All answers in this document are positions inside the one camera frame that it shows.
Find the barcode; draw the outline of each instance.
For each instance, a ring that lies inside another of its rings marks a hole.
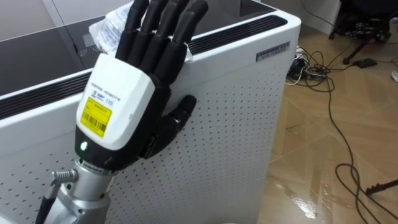
[[[99,128],[101,131],[105,131],[106,125],[101,121],[98,121],[95,117],[91,116],[90,114],[83,112],[82,118],[85,119],[87,122],[89,122],[91,125]]]

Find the plastic bag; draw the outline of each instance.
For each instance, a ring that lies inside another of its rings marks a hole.
[[[130,7],[134,1],[131,1],[111,12],[105,19],[89,26],[88,30],[94,40],[95,45],[104,53],[115,55],[118,49],[120,36],[124,30]],[[185,61],[192,59],[192,54],[187,50]]]

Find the chair leg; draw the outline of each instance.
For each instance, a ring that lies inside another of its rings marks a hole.
[[[353,53],[351,53],[348,57],[344,58],[343,60],[343,64],[344,65],[349,65],[351,59],[353,59],[353,57],[355,57],[356,54],[358,54],[358,52],[360,52],[368,43],[370,40],[365,40],[362,42],[362,44],[360,46],[358,46]]]

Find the white perforated panel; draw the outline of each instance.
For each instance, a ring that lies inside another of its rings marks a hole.
[[[170,105],[198,98],[193,116],[169,148],[118,175],[107,223],[255,223],[287,72],[282,58],[174,93]],[[2,157],[3,214],[33,223],[49,171],[72,167],[73,135]]]

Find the black robotic finger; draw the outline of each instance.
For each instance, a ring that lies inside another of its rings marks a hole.
[[[120,37],[116,58],[124,62],[127,61],[132,43],[136,38],[137,29],[141,26],[141,19],[149,5],[149,0],[135,0],[130,7],[127,15],[126,25]]]
[[[156,35],[153,36],[140,69],[146,74],[153,73],[156,65],[158,64],[163,51],[166,49],[168,43],[170,43],[169,36],[173,35],[175,28],[178,24],[178,19],[182,11],[187,6],[189,0],[171,0],[165,11],[163,12],[162,20],[159,28],[157,29]]]
[[[161,117],[140,157],[149,159],[165,149],[183,129],[189,117],[191,117],[196,103],[197,99],[188,95],[178,104],[178,107]]]
[[[131,47],[127,62],[135,67],[139,67],[142,58],[148,48],[149,42],[153,37],[153,31],[157,29],[162,16],[162,12],[169,0],[152,0],[149,4],[147,14],[140,31],[137,33],[135,41]]]
[[[173,36],[173,42],[178,44],[189,43],[195,33],[198,23],[208,10],[206,1],[197,1],[184,14],[177,30]]]
[[[154,75],[164,84],[171,85],[177,79],[187,54],[185,43],[191,41],[198,23],[207,10],[206,1],[196,1],[182,17],[173,41],[167,45],[154,72]]]

